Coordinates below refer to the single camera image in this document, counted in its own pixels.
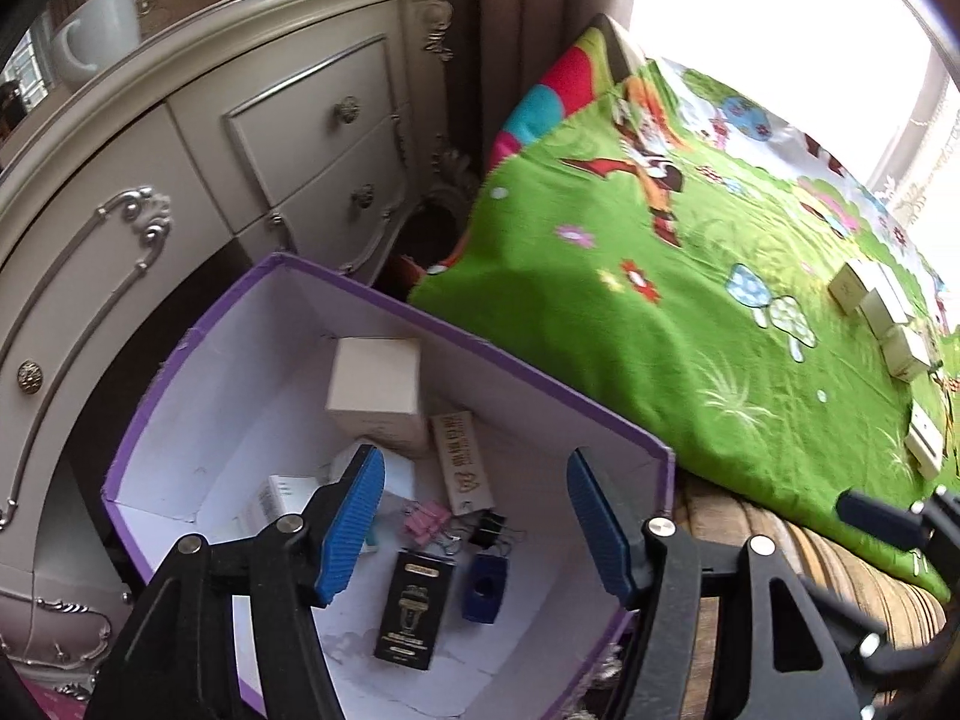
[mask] white mug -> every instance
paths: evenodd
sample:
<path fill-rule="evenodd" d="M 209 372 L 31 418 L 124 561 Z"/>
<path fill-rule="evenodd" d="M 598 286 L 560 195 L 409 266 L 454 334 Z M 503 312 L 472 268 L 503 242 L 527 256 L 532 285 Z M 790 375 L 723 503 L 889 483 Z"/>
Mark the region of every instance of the white mug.
<path fill-rule="evenodd" d="M 134 0 L 85 1 L 51 42 L 56 72 L 75 92 L 140 45 Z"/>

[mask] drawer knob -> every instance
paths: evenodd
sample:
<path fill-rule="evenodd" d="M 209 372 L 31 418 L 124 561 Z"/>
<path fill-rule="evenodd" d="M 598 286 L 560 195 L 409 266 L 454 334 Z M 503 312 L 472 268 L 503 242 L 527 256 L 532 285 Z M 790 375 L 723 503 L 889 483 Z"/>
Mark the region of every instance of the drawer knob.
<path fill-rule="evenodd" d="M 353 190 L 350 200 L 362 211 L 370 208 L 373 205 L 373 184 L 364 184 L 360 189 Z"/>
<path fill-rule="evenodd" d="M 27 395 L 37 394 L 43 386 L 43 370 L 33 360 L 21 362 L 16 370 L 16 386 Z"/>
<path fill-rule="evenodd" d="M 350 95 L 333 106 L 334 113 L 343 124 L 353 124 L 360 116 L 360 100 Z"/>

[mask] blue pencil sharpener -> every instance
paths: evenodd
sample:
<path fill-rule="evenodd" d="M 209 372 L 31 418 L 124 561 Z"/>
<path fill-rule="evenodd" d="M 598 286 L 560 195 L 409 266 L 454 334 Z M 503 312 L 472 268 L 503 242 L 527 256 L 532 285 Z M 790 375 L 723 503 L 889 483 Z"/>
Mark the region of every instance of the blue pencil sharpener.
<path fill-rule="evenodd" d="M 496 620 L 507 586 L 507 566 L 500 555 L 474 557 L 464 591 L 464 620 L 485 625 Z"/>

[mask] window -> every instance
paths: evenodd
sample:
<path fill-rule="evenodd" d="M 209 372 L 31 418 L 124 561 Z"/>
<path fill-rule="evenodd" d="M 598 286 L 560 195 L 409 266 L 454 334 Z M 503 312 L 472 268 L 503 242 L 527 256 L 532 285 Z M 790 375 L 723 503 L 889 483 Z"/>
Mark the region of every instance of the window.
<path fill-rule="evenodd" d="M 10 61 L 3 69 L 3 80 L 19 81 L 20 93 L 23 95 L 23 103 L 28 111 L 46 97 L 47 87 L 40 75 L 40 66 L 37 65 L 37 56 L 30 33 L 25 34 L 13 50 Z"/>
<path fill-rule="evenodd" d="M 930 59 L 901 0 L 635 0 L 631 31 L 808 132 L 863 182 L 910 119 Z"/>

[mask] pink binder clip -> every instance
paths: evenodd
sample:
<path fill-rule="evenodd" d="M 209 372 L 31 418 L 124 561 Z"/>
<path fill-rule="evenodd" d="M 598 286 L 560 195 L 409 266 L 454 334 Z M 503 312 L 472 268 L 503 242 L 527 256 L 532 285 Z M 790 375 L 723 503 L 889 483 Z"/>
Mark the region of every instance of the pink binder clip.
<path fill-rule="evenodd" d="M 416 503 L 407 512 L 407 517 L 403 520 L 403 527 L 413 536 L 416 545 L 425 547 L 427 544 L 435 541 L 443 547 L 443 552 L 448 552 L 458 545 L 459 536 L 450 536 L 443 531 L 443 527 L 450 522 L 450 509 L 441 506 L 434 501 L 426 503 Z"/>

